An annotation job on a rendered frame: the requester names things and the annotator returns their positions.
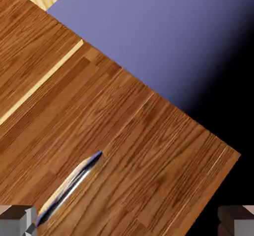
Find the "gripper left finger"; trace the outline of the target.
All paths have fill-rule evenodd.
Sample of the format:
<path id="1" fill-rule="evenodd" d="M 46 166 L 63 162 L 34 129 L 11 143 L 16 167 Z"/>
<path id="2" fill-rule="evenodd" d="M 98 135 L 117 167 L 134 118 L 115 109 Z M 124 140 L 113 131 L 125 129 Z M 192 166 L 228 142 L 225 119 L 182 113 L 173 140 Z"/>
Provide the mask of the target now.
<path id="1" fill-rule="evenodd" d="M 0 236 L 38 236 L 31 205 L 0 205 Z"/>

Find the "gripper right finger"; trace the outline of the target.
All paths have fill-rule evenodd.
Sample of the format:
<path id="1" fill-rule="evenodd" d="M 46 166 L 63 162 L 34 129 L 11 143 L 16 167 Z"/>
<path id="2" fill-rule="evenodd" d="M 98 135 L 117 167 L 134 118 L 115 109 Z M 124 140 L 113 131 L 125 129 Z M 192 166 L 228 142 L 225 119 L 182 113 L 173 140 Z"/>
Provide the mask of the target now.
<path id="1" fill-rule="evenodd" d="M 218 236 L 254 236 L 254 205 L 218 208 Z"/>

